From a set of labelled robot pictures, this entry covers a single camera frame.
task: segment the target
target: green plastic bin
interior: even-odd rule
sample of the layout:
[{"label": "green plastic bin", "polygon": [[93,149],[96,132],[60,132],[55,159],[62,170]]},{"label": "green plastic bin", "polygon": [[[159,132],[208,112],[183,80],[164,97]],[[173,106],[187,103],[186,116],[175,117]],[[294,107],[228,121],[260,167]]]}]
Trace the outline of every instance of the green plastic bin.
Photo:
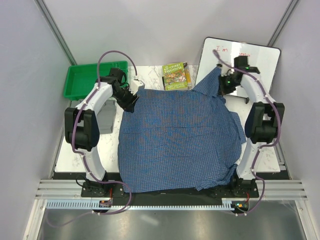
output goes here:
[{"label": "green plastic bin", "polygon": [[[100,64],[100,76],[109,75],[111,68],[119,68],[128,75],[127,61]],[[66,75],[63,96],[71,101],[85,99],[97,80],[97,64],[70,66]]]}]

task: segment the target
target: blue cloth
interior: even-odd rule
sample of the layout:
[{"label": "blue cloth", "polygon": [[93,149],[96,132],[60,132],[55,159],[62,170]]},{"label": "blue cloth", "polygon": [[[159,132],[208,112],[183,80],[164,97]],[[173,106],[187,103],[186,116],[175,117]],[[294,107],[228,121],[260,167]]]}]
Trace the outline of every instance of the blue cloth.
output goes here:
[{"label": "blue cloth", "polygon": [[246,141],[237,113],[217,96],[215,68],[193,90],[142,89],[124,112],[118,166],[132,192],[227,185]]}]

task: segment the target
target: book stack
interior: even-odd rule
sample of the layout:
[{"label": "book stack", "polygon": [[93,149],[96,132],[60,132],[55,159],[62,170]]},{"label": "book stack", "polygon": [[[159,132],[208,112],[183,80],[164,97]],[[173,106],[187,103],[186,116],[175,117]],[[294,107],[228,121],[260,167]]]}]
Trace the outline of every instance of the book stack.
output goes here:
[{"label": "book stack", "polygon": [[164,90],[190,90],[192,88],[189,67],[186,62],[162,66]]}]

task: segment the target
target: gray floor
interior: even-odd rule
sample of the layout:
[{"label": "gray floor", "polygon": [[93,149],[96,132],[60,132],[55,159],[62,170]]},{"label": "gray floor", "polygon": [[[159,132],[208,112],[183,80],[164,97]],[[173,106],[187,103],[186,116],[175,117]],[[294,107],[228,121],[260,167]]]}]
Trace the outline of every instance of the gray floor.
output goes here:
[{"label": "gray floor", "polygon": [[[53,224],[83,210],[46,210]],[[262,202],[248,216],[220,211],[149,211],[87,215],[61,228],[45,222],[39,240],[305,240],[294,202]]]}]

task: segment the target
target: white table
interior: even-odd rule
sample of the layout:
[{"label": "white table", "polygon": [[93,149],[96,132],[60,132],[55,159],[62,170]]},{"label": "white table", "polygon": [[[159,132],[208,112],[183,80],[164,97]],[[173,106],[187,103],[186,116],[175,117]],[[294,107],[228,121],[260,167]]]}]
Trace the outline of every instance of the white table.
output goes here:
[{"label": "white table", "polygon": [[[196,80],[198,66],[193,65],[190,67],[190,75],[192,83]],[[138,66],[137,67],[139,79],[145,83],[146,89],[164,90],[162,83],[162,66]],[[129,67],[128,79],[134,76],[133,67]],[[251,103],[245,104],[243,98],[235,96],[226,96],[226,106],[232,112],[237,112],[241,124],[244,127],[247,116],[251,109]],[[119,129],[121,125],[123,110],[116,104],[116,116],[111,134],[100,135],[98,143],[98,152],[101,163],[107,172],[118,173],[118,143],[119,143]],[[242,145],[242,154],[245,150],[246,144]],[[60,153],[58,156],[57,164],[55,167],[56,172],[85,172],[85,167],[78,154],[74,154],[71,145],[64,139],[61,145]],[[263,173],[277,173],[280,172],[278,159],[273,147],[264,148],[261,154],[260,164],[257,166],[258,172]]]}]

